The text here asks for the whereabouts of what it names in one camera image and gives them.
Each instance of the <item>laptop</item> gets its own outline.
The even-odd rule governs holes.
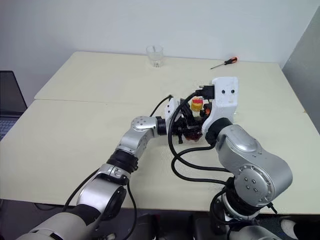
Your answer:
[[[0,71],[0,140],[27,109],[13,71]]]

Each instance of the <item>orange screwdriver handle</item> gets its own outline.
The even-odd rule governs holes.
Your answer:
[[[224,61],[224,65],[228,65],[228,64],[234,64],[238,61],[238,58],[236,56],[230,58],[229,60],[227,61]]]

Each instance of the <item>laptop keyboard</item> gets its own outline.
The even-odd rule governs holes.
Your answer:
[[[16,120],[0,120],[0,140],[7,134],[15,123]]]

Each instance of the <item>screwdriver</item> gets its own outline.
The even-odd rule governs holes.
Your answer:
[[[212,68],[210,68],[210,70],[211,70],[211,69],[215,69],[215,68],[217,68],[217,67],[220,67],[220,66],[222,66],[222,65],[234,64],[234,63],[236,63],[237,61],[238,61],[238,58],[237,58],[236,56],[234,56],[234,57],[230,58],[229,60],[224,61],[224,63],[221,63],[221,64],[219,64],[219,65],[217,65],[217,66],[213,66]]]

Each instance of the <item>white sneaker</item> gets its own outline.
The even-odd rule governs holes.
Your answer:
[[[296,223],[291,220],[284,219],[280,222],[281,228],[285,234],[292,239],[298,239],[294,232],[294,226]]]

